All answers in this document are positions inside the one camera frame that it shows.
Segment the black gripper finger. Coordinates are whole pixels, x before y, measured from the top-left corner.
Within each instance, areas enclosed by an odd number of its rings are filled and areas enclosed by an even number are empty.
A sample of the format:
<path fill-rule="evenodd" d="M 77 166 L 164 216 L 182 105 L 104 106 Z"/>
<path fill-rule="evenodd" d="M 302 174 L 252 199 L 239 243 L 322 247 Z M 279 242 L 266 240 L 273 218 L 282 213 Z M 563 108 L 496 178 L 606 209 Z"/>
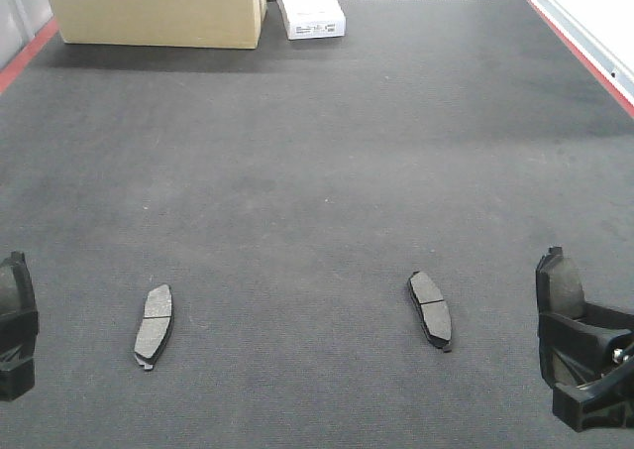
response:
<path fill-rule="evenodd" d="M 13 401 L 35 385 L 35 362 L 32 357 L 1 363 L 1 400 Z"/>
<path fill-rule="evenodd" d="M 8 363 L 34 356 L 39 334 L 36 310 L 15 311 L 1 316 L 1 362 Z"/>

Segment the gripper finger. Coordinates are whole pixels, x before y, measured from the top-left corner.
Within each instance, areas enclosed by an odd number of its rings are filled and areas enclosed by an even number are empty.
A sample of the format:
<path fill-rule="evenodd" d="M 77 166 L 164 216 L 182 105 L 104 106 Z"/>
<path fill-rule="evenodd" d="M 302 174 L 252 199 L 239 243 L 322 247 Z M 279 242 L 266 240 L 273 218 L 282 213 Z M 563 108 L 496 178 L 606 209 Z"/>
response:
<path fill-rule="evenodd" d="M 538 337 L 547 384 L 588 384 L 611 373 L 617 367 L 613 352 L 633 343 L 633 312 L 592 302 L 580 318 L 542 312 Z"/>
<path fill-rule="evenodd" d="M 633 428 L 633 358 L 599 380 L 580 386 L 556 383 L 552 411 L 575 432 Z"/>

